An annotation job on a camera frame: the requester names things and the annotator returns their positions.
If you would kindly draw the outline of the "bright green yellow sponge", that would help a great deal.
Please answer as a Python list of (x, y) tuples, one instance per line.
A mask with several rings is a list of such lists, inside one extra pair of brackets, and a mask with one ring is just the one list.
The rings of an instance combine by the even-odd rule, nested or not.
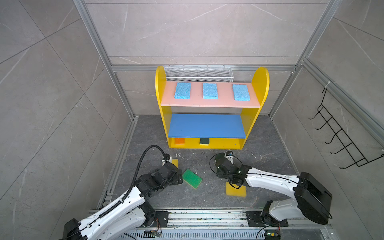
[(190, 169), (187, 169), (183, 173), (183, 181), (189, 184), (192, 188), (197, 189), (203, 179), (194, 172), (192, 172)]

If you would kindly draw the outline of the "orange yellow sponge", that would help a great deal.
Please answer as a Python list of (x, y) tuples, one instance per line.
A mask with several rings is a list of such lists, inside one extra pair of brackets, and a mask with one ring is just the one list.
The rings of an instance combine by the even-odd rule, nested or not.
[(175, 138), (175, 145), (184, 145), (185, 138)]

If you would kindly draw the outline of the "dark green wavy sponge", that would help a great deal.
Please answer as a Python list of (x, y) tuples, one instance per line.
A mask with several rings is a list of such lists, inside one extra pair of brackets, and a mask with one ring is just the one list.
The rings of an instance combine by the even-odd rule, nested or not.
[(200, 138), (200, 145), (209, 145), (210, 139), (209, 138)]

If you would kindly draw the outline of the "light blue sponge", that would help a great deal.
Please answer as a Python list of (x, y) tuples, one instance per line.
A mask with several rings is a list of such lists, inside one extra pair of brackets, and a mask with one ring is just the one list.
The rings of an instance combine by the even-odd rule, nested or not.
[(203, 83), (203, 99), (217, 100), (219, 98), (217, 84)]
[(187, 82), (179, 82), (177, 83), (174, 98), (175, 99), (182, 99), (182, 100), (189, 100), (191, 95), (191, 83)]
[(250, 101), (251, 97), (247, 85), (233, 85), (235, 101)]

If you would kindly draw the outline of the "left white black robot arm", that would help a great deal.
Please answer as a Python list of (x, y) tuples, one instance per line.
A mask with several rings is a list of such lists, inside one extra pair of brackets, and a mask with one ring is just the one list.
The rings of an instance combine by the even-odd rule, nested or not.
[(183, 183), (182, 171), (171, 162), (140, 176), (131, 191), (95, 214), (64, 226), (63, 240), (112, 240), (128, 230), (156, 224), (156, 211), (148, 199), (157, 196), (168, 186)]

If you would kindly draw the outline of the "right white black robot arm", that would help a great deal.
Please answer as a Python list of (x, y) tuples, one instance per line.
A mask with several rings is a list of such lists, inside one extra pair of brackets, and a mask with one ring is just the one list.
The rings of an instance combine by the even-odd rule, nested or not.
[(332, 219), (333, 196), (311, 174), (280, 175), (243, 164), (237, 166), (234, 163), (236, 159), (231, 151), (216, 154), (210, 159), (210, 165), (214, 165), (212, 172), (226, 179), (230, 190), (261, 188), (288, 197), (287, 200), (265, 204), (259, 216), (263, 224), (273, 226), (286, 219), (307, 218), (316, 224), (327, 225)]

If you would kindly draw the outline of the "yellow shelf with coloured boards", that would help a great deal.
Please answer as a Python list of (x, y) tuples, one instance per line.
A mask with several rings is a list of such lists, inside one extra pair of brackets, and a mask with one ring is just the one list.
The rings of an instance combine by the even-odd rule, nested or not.
[[(260, 67), (249, 83), (235, 83), (230, 67), (163, 67), (155, 75), (156, 97), (170, 148), (241, 150), (267, 100), (270, 74)], [(189, 100), (175, 99), (177, 83), (191, 83)], [(217, 100), (203, 99), (203, 83), (215, 83)], [(235, 101), (233, 85), (247, 85), (250, 101)], [(175, 138), (185, 138), (175, 145)], [(200, 145), (209, 138), (209, 145)]]

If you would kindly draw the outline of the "small yellow sponge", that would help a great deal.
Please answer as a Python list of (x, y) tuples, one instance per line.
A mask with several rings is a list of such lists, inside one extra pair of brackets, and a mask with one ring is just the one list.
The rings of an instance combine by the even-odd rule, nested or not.
[(175, 165), (177, 168), (179, 168), (179, 160), (178, 159), (172, 159), (171, 163)]

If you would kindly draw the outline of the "large yellow sponge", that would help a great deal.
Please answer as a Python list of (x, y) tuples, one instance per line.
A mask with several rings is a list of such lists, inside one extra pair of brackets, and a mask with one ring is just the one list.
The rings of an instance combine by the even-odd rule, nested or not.
[(233, 197), (242, 197), (245, 198), (247, 196), (246, 187), (245, 186), (237, 186), (231, 185), (230, 183), (226, 183), (226, 195)]

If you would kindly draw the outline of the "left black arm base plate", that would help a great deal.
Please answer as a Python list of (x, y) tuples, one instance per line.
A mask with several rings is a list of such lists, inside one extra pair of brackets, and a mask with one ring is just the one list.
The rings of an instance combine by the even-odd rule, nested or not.
[(155, 218), (150, 221), (149, 227), (157, 228), (158, 224), (159, 228), (166, 228), (168, 226), (170, 212), (167, 211), (157, 211), (155, 214)]

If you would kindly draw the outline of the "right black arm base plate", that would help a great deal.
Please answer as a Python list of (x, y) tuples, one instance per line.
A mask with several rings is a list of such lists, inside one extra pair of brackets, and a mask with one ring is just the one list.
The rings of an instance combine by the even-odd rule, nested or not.
[(246, 218), (249, 227), (266, 227), (266, 226), (280, 226), (288, 227), (288, 221), (278, 221), (273, 218), (269, 213), (264, 211), (246, 211)]

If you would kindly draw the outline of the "aluminium rail base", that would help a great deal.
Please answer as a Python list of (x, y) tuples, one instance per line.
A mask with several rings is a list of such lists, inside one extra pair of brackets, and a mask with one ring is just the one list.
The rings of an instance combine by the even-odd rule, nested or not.
[(166, 228), (137, 227), (112, 240), (336, 240), (331, 225), (305, 218), (288, 219), (288, 227), (249, 227), (246, 210), (165, 210)]

